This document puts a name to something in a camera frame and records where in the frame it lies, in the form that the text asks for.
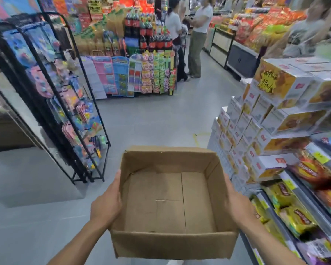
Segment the person's left hand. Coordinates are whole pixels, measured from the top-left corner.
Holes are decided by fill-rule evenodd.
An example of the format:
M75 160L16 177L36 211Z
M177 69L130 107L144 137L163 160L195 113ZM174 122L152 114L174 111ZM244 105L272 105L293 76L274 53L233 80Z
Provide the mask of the person's left hand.
M108 201L108 188L91 204L90 222L100 230L106 231L122 210L120 202Z

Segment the person's right hand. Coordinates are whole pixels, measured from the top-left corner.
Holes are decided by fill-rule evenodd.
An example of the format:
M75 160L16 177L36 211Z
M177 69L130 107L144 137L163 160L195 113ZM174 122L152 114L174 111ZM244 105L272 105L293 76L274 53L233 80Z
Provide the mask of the person's right hand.
M238 228L245 234L251 235L255 228L256 218L253 205L249 199L238 193L231 199L228 197L224 204Z

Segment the brown cardboard box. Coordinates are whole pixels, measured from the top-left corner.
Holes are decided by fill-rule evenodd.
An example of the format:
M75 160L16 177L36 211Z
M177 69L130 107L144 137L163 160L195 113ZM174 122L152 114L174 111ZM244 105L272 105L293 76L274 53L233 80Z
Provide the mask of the brown cardboard box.
M120 169L122 211L110 228L116 258L231 258L238 228L216 152L131 146Z

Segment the person's right forearm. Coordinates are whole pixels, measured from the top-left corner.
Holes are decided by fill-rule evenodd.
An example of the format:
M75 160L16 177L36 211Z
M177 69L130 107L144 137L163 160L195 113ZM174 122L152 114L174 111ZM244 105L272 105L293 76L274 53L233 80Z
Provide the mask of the person's right forearm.
M257 219L238 222L239 228L254 243L266 265L307 265L272 236Z

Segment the person's left forearm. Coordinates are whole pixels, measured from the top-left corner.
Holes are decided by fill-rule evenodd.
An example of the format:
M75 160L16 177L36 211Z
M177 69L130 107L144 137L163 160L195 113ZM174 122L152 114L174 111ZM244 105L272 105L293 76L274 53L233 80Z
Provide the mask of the person's left forearm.
M94 246L110 224L111 220L106 218L88 221L47 265L85 265Z

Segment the stack of white yellow boxes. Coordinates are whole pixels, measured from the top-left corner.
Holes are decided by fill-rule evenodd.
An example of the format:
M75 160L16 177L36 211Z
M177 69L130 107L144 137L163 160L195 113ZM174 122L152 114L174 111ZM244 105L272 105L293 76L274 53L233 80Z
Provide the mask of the stack of white yellow boxes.
M264 70L278 74L273 94L257 87ZM240 88L214 118L209 147L246 193L292 165L311 135L331 130L331 58L262 59Z

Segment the hanging colourful toy packets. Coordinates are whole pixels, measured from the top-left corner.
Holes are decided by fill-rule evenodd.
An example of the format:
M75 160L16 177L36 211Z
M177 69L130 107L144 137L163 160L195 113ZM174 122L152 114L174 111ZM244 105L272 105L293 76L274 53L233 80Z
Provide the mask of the hanging colourful toy packets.
M17 29L4 31L4 40L24 67L36 93L43 98L54 120L61 126L76 156L87 171L95 170L106 147L106 137L101 135L100 117L84 91L77 67L72 63L73 67L69 68L62 59L61 43L48 23L31 23L20 28L31 42L48 77Z

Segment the hanging pink blue organizers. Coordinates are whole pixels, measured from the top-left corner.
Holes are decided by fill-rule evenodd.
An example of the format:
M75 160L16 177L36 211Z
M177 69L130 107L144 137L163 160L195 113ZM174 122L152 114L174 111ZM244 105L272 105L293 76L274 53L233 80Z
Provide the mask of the hanging pink blue organizers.
M141 93L140 56L82 56L88 81L96 100L111 97L134 98Z

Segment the yellow handwritten price sign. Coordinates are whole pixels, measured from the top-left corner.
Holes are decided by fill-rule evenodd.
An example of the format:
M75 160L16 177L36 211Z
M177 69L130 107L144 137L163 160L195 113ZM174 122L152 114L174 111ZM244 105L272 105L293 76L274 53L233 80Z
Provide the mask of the yellow handwritten price sign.
M276 86L278 74L274 70L264 70L260 74L260 81L257 87L268 94L273 94Z

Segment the hanging strips of sachets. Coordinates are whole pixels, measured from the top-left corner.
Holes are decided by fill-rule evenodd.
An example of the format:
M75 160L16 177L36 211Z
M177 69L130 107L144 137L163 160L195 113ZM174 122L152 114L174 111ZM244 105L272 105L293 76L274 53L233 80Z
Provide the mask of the hanging strips of sachets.
M177 86L177 61L175 50L144 51L141 60L141 93L173 95Z

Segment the grey display counter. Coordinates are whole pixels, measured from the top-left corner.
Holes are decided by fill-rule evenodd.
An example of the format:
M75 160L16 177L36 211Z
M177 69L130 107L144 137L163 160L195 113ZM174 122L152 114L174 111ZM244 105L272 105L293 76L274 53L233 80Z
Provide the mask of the grey display counter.
M209 56L225 70L240 78L252 78L259 66L262 53L238 43L234 34L214 28Z

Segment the stack of yellow oil bottles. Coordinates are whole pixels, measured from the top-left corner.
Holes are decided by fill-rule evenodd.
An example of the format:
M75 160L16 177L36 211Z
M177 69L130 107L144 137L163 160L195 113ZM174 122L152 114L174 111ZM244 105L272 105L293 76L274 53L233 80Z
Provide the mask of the stack of yellow oil bottles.
M74 39L81 56L127 56L125 20L128 10L118 7L92 21Z

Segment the stack of cola bottles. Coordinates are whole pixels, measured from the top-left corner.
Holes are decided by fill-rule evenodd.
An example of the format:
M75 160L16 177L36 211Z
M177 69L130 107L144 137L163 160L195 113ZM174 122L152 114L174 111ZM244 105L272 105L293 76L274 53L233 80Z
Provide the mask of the stack of cola bottles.
M173 50L172 38L165 27L162 14L142 13L137 9L126 13L124 45L128 56L146 51L152 53Z

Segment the pile of orange snack packets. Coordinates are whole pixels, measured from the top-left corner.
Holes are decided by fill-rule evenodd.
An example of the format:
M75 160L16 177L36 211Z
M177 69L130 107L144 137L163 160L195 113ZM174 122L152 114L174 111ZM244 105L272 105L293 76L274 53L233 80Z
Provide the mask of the pile of orange snack packets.
M281 39L294 23L306 19L306 12L281 6L253 7L235 14L228 27L235 31L237 43L259 53L262 47L268 48Z

